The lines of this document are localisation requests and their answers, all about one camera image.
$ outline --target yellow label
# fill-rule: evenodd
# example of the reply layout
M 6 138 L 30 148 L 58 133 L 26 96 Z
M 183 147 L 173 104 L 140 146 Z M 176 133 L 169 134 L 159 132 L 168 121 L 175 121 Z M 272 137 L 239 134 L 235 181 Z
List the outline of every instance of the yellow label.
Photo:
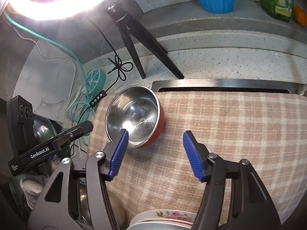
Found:
M 290 7 L 279 7 L 275 6 L 275 13 L 290 17 L 292 13 L 292 9 Z

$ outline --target metal bowl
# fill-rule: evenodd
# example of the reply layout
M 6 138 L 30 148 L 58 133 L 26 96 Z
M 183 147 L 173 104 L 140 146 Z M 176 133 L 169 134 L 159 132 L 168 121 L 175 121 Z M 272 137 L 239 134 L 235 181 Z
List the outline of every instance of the metal bowl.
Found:
M 165 119 L 156 94 L 135 85 L 115 96 L 106 113 L 106 133 L 111 141 L 121 129 L 129 132 L 128 148 L 151 144 L 162 132 Z

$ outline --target black tripod leg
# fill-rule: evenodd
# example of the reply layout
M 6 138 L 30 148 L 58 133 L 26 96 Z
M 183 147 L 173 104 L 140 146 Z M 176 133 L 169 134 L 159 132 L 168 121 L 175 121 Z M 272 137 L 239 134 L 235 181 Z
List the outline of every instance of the black tripod leg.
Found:
M 130 53 L 131 58 L 133 59 L 133 62 L 135 63 L 136 68 L 138 69 L 142 79 L 145 79 L 146 74 L 144 72 L 144 69 L 142 67 L 142 64 L 141 64 L 141 61 L 139 59 L 138 53 L 135 50 L 135 47 L 134 47 L 134 44 L 133 44 L 133 42 L 131 40 L 130 35 L 128 34 L 127 31 L 122 31 L 122 30 L 120 31 L 120 35 L 122 36 L 122 41 L 124 42 L 128 52 Z
M 148 48 L 178 79 L 185 77 L 165 53 L 161 44 L 137 21 L 129 29 L 129 33 Z

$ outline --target glowing light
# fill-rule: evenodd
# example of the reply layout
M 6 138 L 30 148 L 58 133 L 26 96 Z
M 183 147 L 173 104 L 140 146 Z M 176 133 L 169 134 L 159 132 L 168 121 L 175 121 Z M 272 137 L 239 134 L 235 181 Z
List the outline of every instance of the glowing light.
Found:
M 88 10 L 103 0 L 57 0 L 37 3 L 31 0 L 10 0 L 11 6 L 20 14 L 35 20 L 62 19 Z

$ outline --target silver screw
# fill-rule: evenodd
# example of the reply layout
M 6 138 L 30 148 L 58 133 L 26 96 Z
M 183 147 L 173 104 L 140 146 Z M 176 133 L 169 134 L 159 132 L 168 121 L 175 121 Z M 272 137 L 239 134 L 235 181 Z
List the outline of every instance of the silver screw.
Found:
M 101 158 L 103 156 L 104 156 L 104 153 L 102 151 L 99 151 L 99 152 L 95 153 L 95 157 L 97 157 L 97 158 Z
M 249 165 L 249 160 L 247 160 L 247 159 L 242 159 L 241 161 L 242 161 L 242 164 L 243 164 L 243 165 Z
M 209 157 L 211 159 L 215 159 L 215 158 L 217 158 L 217 154 L 216 153 L 209 153 Z
M 69 162 L 70 162 L 70 158 L 68 157 L 63 158 L 62 160 L 62 164 L 68 164 Z

